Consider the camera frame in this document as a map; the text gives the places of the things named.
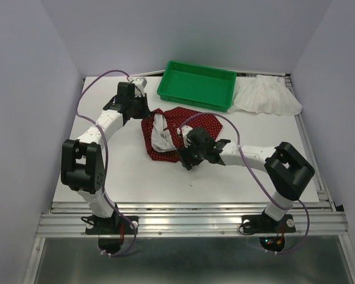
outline green tray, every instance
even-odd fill
[[[165,101],[227,111],[233,99],[236,72],[170,61],[157,93]]]

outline dark red cloth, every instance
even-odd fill
[[[144,142],[146,145],[146,151],[154,161],[167,161],[167,162],[178,162],[179,155],[176,151],[168,151],[164,153],[160,153],[154,150],[153,146],[151,146],[151,133],[154,127],[154,115],[162,114],[164,115],[167,121],[167,128],[171,133],[172,142],[176,148],[180,148],[184,146],[184,141],[181,136],[178,136],[177,129],[181,126],[181,124],[186,121],[191,116],[198,114],[199,111],[193,111],[187,108],[177,107],[171,109],[170,111],[163,112],[161,109],[155,109],[149,118],[145,118],[141,122]],[[197,126],[204,127],[204,129],[209,133],[211,137],[214,139],[219,135],[222,124],[218,121],[218,119],[214,115],[203,114],[195,117],[190,120],[186,125],[195,128]]]

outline crumpled white fabric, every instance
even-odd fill
[[[228,112],[239,110],[296,115],[302,105],[285,86],[283,77],[257,75],[254,80],[241,81]]]
[[[167,121],[162,114],[154,115],[154,127],[151,132],[151,146],[157,152],[168,152],[176,150],[175,145],[173,144],[171,133],[167,129]],[[187,145],[186,135],[192,130],[192,127],[185,125],[182,127],[184,145]]]

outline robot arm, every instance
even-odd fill
[[[96,121],[108,141],[130,118],[142,119],[150,115],[145,78],[120,82],[117,94],[103,107]],[[119,217],[113,203],[103,191],[105,169],[101,150],[104,141],[98,127],[93,125],[75,140],[67,139],[62,145],[61,180],[76,191],[90,206],[92,234],[110,234],[118,227]]]
[[[203,160],[223,166],[245,166],[235,142],[215,141],[202,127],[196,127],[184,137],[186,146],[177,150],[180,161],[188,170]],[[277,147],[241,146],[251,168],[266,172],[275,188],[274,202],[269,202],[257,222],[259,231],[276,231],[287,210],[297,201],[314,175],[313,167],[287,142]]]

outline white work surface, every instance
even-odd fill
[[[94,78],[86,78],[84,88]],[[150,110],[164,111],[175,107],[186,107],[208,111],[189,105],[162,101],[156,93],[161,77],[147,77],[146,93]],[[96,120],[102,107],[116,94],[118,82],[125,77],[102,78],[85,94],[79,112]],[[304,147],[295,117],[271,114],[234,112],[224,114],[239,129],[242,145],[277,146],[282,141],[290,142],[305,156]],[[236,141],[236,134],[226,121],[218,138]],[[90,123],[75,118],[71,139],[80,136]],[[275,188],[267,173],[255,170],[266,189],[273,194]],[[106,176],[106,191],[114,202],[267,202],[268,199],[258,187],[245,167],[220,166],[202,162],[191,171],[182,165],[157,162],[146,153],[141,120],[129,120],[109,141],[109,168]],[[301,196],[303,202],[318,202],[314,182],[311,181]],[[54,202],[79,202],[83,199],[63,185],[59,179]]]

